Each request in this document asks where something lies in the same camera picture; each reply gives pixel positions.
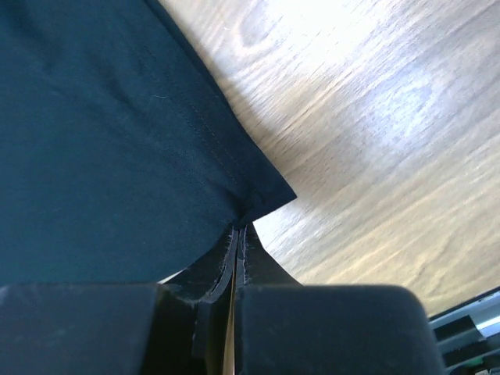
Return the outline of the black t shirt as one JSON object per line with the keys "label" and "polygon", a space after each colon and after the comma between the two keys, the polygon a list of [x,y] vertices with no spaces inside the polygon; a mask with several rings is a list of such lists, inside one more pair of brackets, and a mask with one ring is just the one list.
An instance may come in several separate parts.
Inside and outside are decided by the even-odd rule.
{"label": "black t shirt", "polygon": [[295,193],[157,1],[1,4],[1,282],[157,282]]}

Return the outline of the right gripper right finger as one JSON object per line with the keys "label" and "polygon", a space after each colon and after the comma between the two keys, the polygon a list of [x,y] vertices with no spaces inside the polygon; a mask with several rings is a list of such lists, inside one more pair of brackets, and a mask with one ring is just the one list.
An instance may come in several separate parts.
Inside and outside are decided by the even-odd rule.
{"label": "right gripper right finger", "polygon": [[263,247],[255,227],[250,223],[238,231],[234,266],[234,372],[246,374],[250,360],[263,362],[256,348],[269,345],[264,339],[280,324],[280,309],[288,291],[302,286]]}

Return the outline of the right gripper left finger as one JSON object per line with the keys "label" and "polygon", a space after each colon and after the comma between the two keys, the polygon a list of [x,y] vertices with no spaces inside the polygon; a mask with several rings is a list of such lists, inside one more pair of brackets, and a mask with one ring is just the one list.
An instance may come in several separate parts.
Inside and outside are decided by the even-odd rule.
{"label": "right gripper left finger", "polygon": [[200,259],[164,285],[158,307],[158,373],[226,369],[238,231],[229,226]]}

